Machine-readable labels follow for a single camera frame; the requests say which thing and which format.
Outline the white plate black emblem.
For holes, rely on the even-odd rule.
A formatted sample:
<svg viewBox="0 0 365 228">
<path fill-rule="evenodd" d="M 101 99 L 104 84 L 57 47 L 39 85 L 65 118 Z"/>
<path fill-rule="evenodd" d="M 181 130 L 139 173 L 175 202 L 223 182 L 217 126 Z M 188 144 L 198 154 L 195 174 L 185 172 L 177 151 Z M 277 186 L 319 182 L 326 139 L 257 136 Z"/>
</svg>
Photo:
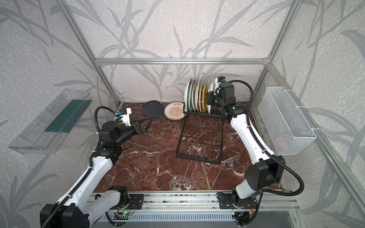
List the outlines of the white plate black emblem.
<svg viewBox="0 0 365 228">
<path fill-rule="evenodd" d="M 208 94 L 207 94 L 207 112 L 208 114 L 211 114 L 213 106 L 216 106 L 216 103 L 218 101 L 218 97 L 216 95 L 216 88 L 219 87 L 218 78 L 214 79 L 208 88 Z"/>
</svg>

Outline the yellow woven plate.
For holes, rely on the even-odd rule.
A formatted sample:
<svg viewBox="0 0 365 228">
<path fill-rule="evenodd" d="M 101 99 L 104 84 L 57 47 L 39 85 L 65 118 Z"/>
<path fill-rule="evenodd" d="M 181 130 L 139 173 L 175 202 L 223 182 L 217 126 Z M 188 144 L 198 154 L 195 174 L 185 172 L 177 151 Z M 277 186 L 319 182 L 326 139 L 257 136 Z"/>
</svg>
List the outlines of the yellow woven plate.
<svg viewBox="0 0 365 228">
<path fill-rule="evenodd" d="M 202 108 L 203 108 L 204 113 L 207 113 L 207 111 L 208 111 L 207 96 L 208 96 L 208 86 L 205 84 L 203 91 L 202 91 Z"/>
</svg>

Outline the black round plate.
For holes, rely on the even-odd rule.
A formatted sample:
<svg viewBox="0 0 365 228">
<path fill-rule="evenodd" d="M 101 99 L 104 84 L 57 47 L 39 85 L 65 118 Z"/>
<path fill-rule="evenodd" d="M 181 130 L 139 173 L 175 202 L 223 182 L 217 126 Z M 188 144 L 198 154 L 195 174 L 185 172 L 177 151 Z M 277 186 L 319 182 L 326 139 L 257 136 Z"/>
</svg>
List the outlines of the black round plate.
<svg viewBox="0 0 365 228">
<path fill-rule="evenodd" d="M 159 101 L 149 101 L 142 106 L 142 112 L 147 117 L 160 117 L 163 113 L 163 105 Z"/>
</svg>

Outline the orange sunburst plate front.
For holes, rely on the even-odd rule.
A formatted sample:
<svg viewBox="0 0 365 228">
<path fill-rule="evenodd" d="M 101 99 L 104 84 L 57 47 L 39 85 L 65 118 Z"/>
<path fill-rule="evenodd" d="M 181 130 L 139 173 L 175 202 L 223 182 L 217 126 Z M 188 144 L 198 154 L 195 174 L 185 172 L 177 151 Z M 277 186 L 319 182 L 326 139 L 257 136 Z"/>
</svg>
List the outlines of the orange sunburst plate front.
<svg viewBox="0 0 365 228">
<path fill-rule="evenodd" d="M 196 82 L 196 80 L 194 80 L 194 84 L 193 84 L 193 91 L 192 91 L 192 105 L 193 105 L 193 111 L 197 112 L 198 111 L 198 85 L 199 83 Z"/>
</svg>

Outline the orange sunburst plate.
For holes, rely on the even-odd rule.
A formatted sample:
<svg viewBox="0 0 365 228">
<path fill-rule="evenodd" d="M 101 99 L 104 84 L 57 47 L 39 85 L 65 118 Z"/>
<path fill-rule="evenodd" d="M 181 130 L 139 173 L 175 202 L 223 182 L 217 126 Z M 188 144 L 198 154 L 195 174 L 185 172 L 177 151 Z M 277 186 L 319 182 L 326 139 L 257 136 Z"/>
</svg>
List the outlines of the orange sunburst plate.
<svg viewBox="0 0 365 228">
<path fill-rule="evenodd" d="M 169 120 L 182 120 L 185 118 L 184 103 L 172 102 L 169 103 L 164 109 L 164 115 Z"/>
<path fill-rule="evenodd" d="M 193 84 L 193 91 L 192 91 L 192 105 L 193 105 L 193 111 L 197 112 L 198 111 L 198 85 L 199 83 L 196 82 L 196 80 L 194 80 L 194 84 Z"/>
</svg>

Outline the mint green flower plate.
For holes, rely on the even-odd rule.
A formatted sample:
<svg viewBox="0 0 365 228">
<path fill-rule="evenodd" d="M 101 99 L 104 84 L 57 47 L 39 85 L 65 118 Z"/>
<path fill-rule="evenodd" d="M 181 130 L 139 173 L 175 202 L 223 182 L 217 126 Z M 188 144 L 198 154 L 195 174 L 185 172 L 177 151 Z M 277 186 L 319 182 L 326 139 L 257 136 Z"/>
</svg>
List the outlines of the mint green flower plate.
<svg viewBox="0 0 365 228">
<path fill-rule="evenodd" d="M 191 78 L 189 81 L 188 95 L 187 95 L 187 106 L 188 106 L 188 111 L 190 111 L 190 112 L 192 112 L 194 110 L 194 106 L 193 106 L 194 84 L 195 84 L 195 80 L 193 80 Z"/>
</svg>

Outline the green rim lettered plate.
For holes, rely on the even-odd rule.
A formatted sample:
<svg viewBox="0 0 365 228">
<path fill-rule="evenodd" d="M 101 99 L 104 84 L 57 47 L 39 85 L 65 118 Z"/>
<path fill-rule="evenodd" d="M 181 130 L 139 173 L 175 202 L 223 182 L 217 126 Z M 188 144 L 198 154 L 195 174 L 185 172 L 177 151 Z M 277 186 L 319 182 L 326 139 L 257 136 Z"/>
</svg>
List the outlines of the green rim lettered plate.
<svg viewBox="0 0 365 228">
<path fill-rule="evenodd" d="M 188 111 L 188 91 L 189 91 L 189 86 L 190 86 L 191 82 L 192 82 L 192 79 L 189 79 L 189 81 L 185 87 L 185 92 L 184 92 L 184 104 L 185 104 L 184 111 L 185 112 Z"/>
</svg>

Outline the orange woven bamboo plate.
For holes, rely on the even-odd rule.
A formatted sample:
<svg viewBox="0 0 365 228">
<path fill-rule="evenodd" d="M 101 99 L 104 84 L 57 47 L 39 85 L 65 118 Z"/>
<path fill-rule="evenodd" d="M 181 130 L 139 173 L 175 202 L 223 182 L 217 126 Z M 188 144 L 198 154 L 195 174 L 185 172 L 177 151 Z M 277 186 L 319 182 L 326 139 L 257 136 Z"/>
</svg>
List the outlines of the orange woven bamboo plate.
<svg viewBox="0 0 365 228">
<path fill-rule="evenodd" d="M 199 105 L 199 111 L 203 113 L 203 91 L 204 91 L 204 83 L 201 83 L 199 88 L 199 98 L 198 98 L 198 105 Z"/>
</svg>

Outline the cream floral plate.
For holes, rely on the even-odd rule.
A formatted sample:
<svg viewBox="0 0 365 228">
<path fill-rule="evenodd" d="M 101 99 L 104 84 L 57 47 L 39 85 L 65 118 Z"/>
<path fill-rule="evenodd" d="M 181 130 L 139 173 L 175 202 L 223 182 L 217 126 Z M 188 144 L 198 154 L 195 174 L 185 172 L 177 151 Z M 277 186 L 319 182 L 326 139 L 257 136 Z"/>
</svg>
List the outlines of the cream floral plate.
<svg viewBox="0 0 365 228">
<path fill-rule="evenodd" d="M 202 85 L 202 81 L 200 80 L 197 86 L 197 90 L 196 90 L 196 109 L 197 112 L 201 112 L 200 110 L 200 93 L 201 93 L 201 85 Z"/>
</svg>

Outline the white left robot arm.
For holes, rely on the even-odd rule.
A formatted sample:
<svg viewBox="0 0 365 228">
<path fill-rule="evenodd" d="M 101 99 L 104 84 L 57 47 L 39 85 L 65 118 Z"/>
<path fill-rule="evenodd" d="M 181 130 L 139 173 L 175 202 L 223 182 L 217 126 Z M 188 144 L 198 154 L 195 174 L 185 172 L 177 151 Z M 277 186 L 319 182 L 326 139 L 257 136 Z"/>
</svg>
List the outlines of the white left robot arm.
<svg viewBox="0 0 365 228">
<path fill-rule="evenodd" d="M 54 204 L 47 204 L 40 212 L 40 224 L 43 228 L 90 228 L 113 207 L 129 206 L 130 197 L 127 188 L 113 186 L 92 203 L 87 201 L 104 175 L 118 161 L 122 144 L 147 131 L 144 119 L 130 121 L 130 108 L 115 112 L 115 119 L 102 126 L 98 124 L 99 106 L 94 112 L 94 121 L 99 136 L 96 149 L 89 157 L 89 166 L 76 183 Z"/>
</svg>

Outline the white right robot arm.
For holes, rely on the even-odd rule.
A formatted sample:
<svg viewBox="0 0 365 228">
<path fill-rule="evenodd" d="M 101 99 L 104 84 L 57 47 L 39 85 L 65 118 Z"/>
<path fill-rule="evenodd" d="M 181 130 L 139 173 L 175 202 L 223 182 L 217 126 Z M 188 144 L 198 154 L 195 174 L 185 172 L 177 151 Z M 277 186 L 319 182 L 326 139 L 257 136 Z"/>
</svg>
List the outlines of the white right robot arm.
<svg viewBox="0 0 365 228">
<path fill-rule="evenodd" d="M 248 107 L 236 102 L 235 82 L 235 80 L 227 81 L 225 77 L 216 78 L 213 91 L 207 95 L 207 104 L 217 107 L 221 115 L 227 119 L 243 142 L 252 162 L 245 180 L 233 188 L 230 197 L 226 193 L 217 193 L 217 199 L 225 207 L 246 209 L 247 204 L 251 204 L 250 211 L 232 216 L 236 225 L 245 227 L 256 218 L 264 193 L 286 197 L 297 196 L 304 191 L 305 184 L 302 178 L 285 164 L 285 159 L 281 155 L 275 155 L 257 132 L 250 119 L 253 98 L 250 98 Z M 281 181 L 284 171 L 296 178 L 299 183 L 297 190 L 283 192 L 270 189 L 270 186 Z"/>
</svg>

